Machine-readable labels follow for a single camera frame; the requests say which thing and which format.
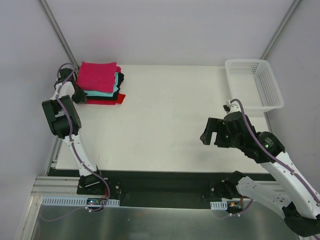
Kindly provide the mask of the teal t shirt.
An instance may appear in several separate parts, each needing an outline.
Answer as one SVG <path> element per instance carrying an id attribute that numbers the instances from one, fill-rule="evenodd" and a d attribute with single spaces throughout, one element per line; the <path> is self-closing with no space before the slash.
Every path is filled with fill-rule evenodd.
<path id="1" fill-rule="evenodd" d="M 87 96 L 89 97 L 106 97 L 106 98 L 115 97 L 116 94 L 119 93 L 120 86 L 123 80 L 124 80 L 124 75 L 120 72 L 116 72 L 113 92 L 102 92 L 102 91 L 95 91 L 95 90 L 85 90 L 84 92 L 87 93 Z"/>

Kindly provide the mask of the pink t shirt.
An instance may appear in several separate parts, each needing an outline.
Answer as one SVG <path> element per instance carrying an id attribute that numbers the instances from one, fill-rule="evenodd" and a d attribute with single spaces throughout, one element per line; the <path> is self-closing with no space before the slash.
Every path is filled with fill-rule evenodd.
<path id="1" fill-rule="evenodd" d="M 111 93 L 116 83 L 116 73 L 121 68 L 116 62 L 90 63 L 83 61 L 79 68 L 77 84 L 84 91 Z"/>

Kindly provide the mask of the red t shirt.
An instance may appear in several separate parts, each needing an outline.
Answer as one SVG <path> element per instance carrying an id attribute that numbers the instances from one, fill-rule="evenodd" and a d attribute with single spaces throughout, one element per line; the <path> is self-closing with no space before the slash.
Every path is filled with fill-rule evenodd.
<path id="1" fill-rule="evenodd" d="M 125 98 L 126 98 L 126 95 L 122 93 L 118 93 L 115 99 L 109 99 L 108 97 L 102 97 L 102 96 L 88 96 L 87 104 L 115 106 L 115 105 L 121 105 L 125 100 Z"/>

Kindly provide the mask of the black t shirt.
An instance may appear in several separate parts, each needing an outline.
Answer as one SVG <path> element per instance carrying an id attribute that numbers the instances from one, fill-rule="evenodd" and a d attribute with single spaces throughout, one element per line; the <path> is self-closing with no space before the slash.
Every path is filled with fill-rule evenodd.
<path id="1" fill-rule="evenodd" d="M 115 73 L 115 83 L 113 86 L 113 92 L 102 92 L 95 90 L 85 90 L 87 99 L 91 100 L 106 100 L 106 101 L 116 101 L 120 92 L 120 86 L 124 81 L 125 75 L 121 72 Z"/>

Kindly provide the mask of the white plastic laundry basket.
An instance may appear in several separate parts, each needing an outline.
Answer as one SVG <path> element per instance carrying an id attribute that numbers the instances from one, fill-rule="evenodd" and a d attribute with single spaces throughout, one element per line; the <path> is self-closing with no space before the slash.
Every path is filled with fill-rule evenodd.
<path id="1" fill-rule="evenodd" d="M 281 109 L 284 100 L 272 68 L 262 59 L 229 59 L 225 62 L 231 99 L 245 110 L 269 112 Z"/>

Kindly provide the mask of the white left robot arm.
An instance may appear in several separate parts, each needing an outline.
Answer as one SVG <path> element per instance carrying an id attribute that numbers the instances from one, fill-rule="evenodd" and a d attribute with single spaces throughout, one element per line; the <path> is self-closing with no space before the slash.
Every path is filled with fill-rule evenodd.
<path id="1" fill-rule="evenodd" d="M 78 186 L 99 195 L 105 191 L 106 183 L 97 165 L 88 157 L 82 141 L 82 123 L 75 104 L 86 103 L 87 94 L 77 80 L 75 66 L 72 63 L 62 64 L 57 70 L 53 96 L 41 105 L 50 131 L 66 144 L 77 164 Z"/>

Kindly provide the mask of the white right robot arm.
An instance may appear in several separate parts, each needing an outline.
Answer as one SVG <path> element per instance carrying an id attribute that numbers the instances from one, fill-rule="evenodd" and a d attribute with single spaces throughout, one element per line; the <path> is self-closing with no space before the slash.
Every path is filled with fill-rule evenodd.
<path id="1" fill-rule="evenodd" d="M 249 118 L 240 111 L 230 112 L 223 119 L 208 118 L 199 139 L 208 146 L 213 134 L 216 134 L 215 146 L 240 150 L 261 165 L 284 190 L 284 193 L 277 193 L 247 174 L 234 171 L 213 186 L 217 195 L 226 199 L 238 195 L 249 197 L 282 217 L 295 234 L 320 238 L 320 195 L 296 169 L 284 145 L 274 134 L 256 131 Z"/>

